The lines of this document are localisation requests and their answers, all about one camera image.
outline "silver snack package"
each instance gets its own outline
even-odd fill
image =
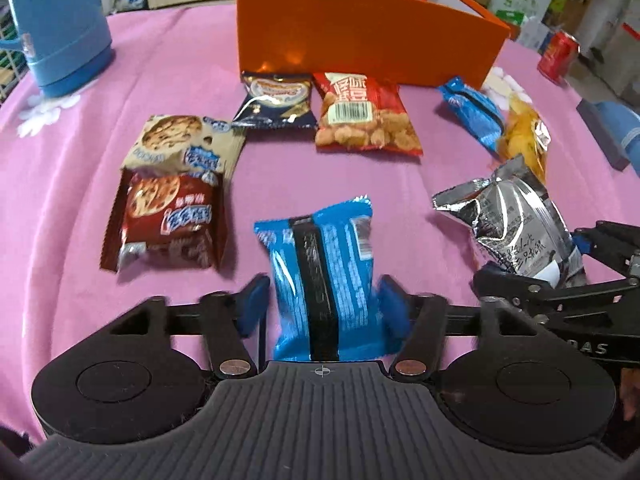
[[[560,213],[522,155],[489,178],[436,194],[433,207],[468,226],[480,255],[488,255],[507,272],[562,286],[583,269]]]

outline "dark blue snack package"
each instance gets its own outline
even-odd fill
[[[318,122],[311,111],[311,75],[242,72],[246,98],[234,117],[234,127],[257,130],[309,128]]]
[[[371,286],[371,215],[363,196],[309,216],[255,223],[280,311],[274,359],[359,361],[398,350]]]
[[[504,120],[494,102],[465,85],[459,76],[439,86],[438,90],[465,129],[495,153],[498,139],[504,131]]]

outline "blue thermos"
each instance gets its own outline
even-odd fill
[[[16,40],[0,48],[21,50],[48,97],[80,88],[113,59],[111,33],[100,0],[9,0]]]

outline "orange storage box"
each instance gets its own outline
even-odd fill
[[[479,88],[509,28],[473,0],[237,0],[240,70]]]

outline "pink tablecloth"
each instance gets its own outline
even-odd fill
[[[258,219],[308,214],[366,193],[374,207],[376,275],[390,273],[408,290],[474,304],[466,229],[434,213],[431,196],[487,175],[492,158],[430,88],[401,92],[424,146],[418,162],[320,154],[309,136],[251,138],[234,177],[232,247],[220,274],[149,271],[125,282],[99,270],[118,168],[146,118],[197,114],[228,120],[244,97],[235,6],[120,14],[110,18],[110,27],[116,59],[94,85],[25,123],[34,116],[29,110],[38,93],[28,76],[0,111],[1,424],[39,440],[42,430],[30,403],[36,373],[142,299],[161,294],[171,303],[193,302],[213,290],[235,290],[256,272],[270,272],[253,233]],[[415,59],[436,62],[421,60],[418,51]],[[496,64],[524,86],[547,121],[553,136],[548,188],[567,224],[639,223],[635,173],[609,167],[575,111],[579,97],[541,77],[537,61],[535,53],[508,42]],[[593,262],[588,273],[592,281],[615,278]],[[272,301],[271,343],[277,333],[274,308]],[[449,359],[469,345],[450,345]]]

